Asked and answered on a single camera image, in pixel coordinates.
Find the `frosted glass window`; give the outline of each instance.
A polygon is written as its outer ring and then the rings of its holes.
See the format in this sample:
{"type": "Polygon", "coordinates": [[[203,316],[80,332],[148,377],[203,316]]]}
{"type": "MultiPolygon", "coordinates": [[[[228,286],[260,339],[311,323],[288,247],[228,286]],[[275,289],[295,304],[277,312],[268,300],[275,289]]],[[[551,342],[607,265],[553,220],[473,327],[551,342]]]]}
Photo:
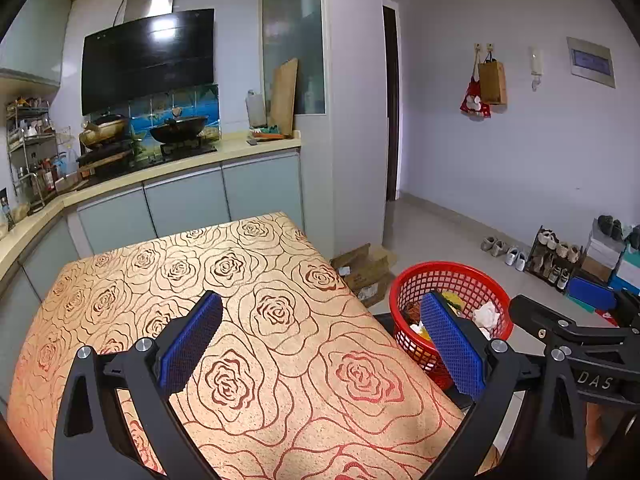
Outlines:
{"type": "Polygon", "coordinates": [[[297,57],[296,114],[324,114],[321,0],[262,0],[264,92],[271,105],[273,71],[297,57]]]}

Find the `cabinet door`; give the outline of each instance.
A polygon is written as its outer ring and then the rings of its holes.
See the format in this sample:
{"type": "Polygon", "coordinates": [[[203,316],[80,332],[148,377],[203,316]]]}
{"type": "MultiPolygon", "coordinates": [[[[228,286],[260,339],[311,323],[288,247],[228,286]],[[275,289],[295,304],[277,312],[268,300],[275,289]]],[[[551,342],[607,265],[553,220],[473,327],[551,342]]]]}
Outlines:
{"type": "MultiPolygon", "coordinates": [[[[0,298],[0,397],[9,401],[14,368],[33,316],[40,306],[27,275],[20,267],[0,298]]],[[[0,400],[0,407],[5,409],[0,400]]]]}
{"type": "Polygon", "coordinates": [[[44,301],[51,285],[56,281],[60,269],[78,259],[78,251],[71,239],[65,219],[44,235],[33,251],[19,261],[27,273],[40,301],[44,301]]]}
{"type": "Polygon", "coordinates": [[[60,82],[71,0],[27,0],[0,44],[0,66],[60,82]]]}
{"type": "Polygon", "coordinates": [[[221,168],[145,182],[158,237],[229,222],[221,168]]]}
{"type": "Polygon", "coordinates": [[[282,211],[304,229],[297,153],[225,164],[223,172],[232,220],[282,211]]]}
{"type": "Polygon", "coordinates": [[[142,186],[78,208],[94,254],[156,238],[142,186]]]}

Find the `baseboard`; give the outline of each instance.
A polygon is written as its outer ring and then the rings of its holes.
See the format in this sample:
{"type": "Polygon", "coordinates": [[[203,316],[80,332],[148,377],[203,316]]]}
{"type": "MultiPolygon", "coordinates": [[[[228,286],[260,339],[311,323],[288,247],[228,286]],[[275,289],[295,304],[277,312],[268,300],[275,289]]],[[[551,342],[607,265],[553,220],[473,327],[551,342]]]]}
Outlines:
{"type": "Polygon", "coordinates": [[[516,240],[516,238],[510,237],[508,234],[505,234],[494,227],[485,225],[482,222],[474,220],[473,218],[469,218],[468,216],[460,214],[457,211],[447,209],[446,207],[438,205],[435,202],[430,202],[429,200],[425,200],[405,191],[401,191],[400,195],[400,198],[402,200],[405,200],[406,202],[420,209],[423,209],[426,212],[452,222],[453,224],[459,225],[467,231],[475,233],[478,236],[478,245],[481,244],[482,240],[484,240],[484,238],[486,238],[487,236],[494,236],[499,240],[505,242],[509,247],[519,247],[527,254],[531,250],[531,246],[528,243],[525,243],[521,240],[516,240]]]}

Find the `lower cabinet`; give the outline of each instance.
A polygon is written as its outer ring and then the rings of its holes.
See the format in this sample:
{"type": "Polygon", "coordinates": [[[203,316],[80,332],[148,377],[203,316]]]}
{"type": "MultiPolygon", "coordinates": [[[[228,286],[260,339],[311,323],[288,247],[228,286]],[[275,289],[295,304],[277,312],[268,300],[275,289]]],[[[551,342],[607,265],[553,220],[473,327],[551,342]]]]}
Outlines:
{"type": "Polygon", "coordinates": [[[230,221],[220,167],[145,182],[145,194],[159,237],[230,221]]]}
{"type": "Polygon", "coordinates": [[[304,230],[297,152],[232,162],[222,170],[232,220],[282,211],[304,230]]]}
{"type": "Polygon", "coordinates": [[[69,234],[69,228],[65,219],[61,218],[36,243],[35,248],[32,251],[25,251],[18,261],[24,267],[24,272],[27,273],[40,301],[44,301],[60,269],[78,258],[78,251],[69,234]]]}
{"type": "Polygon", "coordinates": [[[6,416],[14,368],[22,344],[40,307],[40,299],[21,267],[0,296],[0,411],[6,416]]]}
{"type": "Polygon", "coordinates": [[[156,238],[142,186],[80,206],[78,215],[94,254],[156,238]]]}

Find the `blue tile backsplash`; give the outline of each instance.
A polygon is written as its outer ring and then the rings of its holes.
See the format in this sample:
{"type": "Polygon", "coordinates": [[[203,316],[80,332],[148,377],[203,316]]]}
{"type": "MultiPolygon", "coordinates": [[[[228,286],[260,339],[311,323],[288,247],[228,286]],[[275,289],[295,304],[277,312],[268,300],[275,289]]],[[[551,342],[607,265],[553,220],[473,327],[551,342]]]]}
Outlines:
{"type": "Polygon", "coordinates": [[[207,116],[207,126],[220,126],[220,102],[218,85],[202,85],[193,88],[164,92],[141,97],[125,105],[118,105],[90,115],[95,121],[104,114],[121,114],[131,118],[130,128],[141,142],[144,152],[160,151],[160,143],[149,133],[154,126],[172,118],[172,108],[182,108],[180,117],[207,116]]]}

